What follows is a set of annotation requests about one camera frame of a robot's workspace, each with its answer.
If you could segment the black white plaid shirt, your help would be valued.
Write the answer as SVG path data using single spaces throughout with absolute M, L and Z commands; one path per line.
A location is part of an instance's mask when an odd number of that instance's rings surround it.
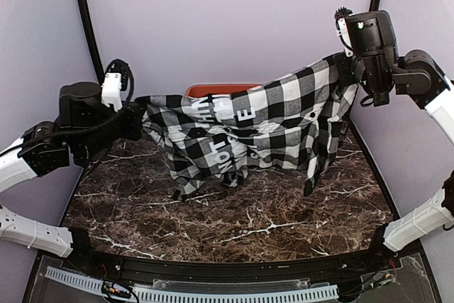
M 237 187 L 252 167 L 303 170 L 310 195 L 336 158 L 358 90 L 340 83 L 349 65 L 337 53 L 241 92 L 137 98 L 143 130 L 164 150 L 177 183 L 173 198 L 188 199 L 208 181 Z

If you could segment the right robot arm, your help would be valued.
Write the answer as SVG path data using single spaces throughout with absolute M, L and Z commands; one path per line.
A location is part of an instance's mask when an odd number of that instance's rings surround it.
M 372 100 L 386 105 L 390 90 L 378 83 L 387 79 L 398 95 L 410 97 L 449 140 L 453 139 L 453 83 L 427 52 L 412 50 L 400 57 L 392 48 L 385 48 L 365 56 L 336 53 L 333 59 L 341 85 L 360 85 Z M 452 177 L 406 216 L 379 227 L 362 255 L 362 264 L 377 270 L 389 257 L 437 228 L 453 228 Z

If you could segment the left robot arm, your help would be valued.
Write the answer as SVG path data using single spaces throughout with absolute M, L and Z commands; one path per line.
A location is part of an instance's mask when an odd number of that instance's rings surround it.
M 86 167 L 96 155 L 119 138 L 141 137 L 144 108 L 122 100 L 120 86 L 101 87 L 93 82 L 63 86 L 59 115 L 29 128 L 1 152 L 1 191 L 71 164 Z M 51 226 L 1 207 L 1 238 L 67 258 L 85 272 L 100 266 L 89 236 L 79 228 Z

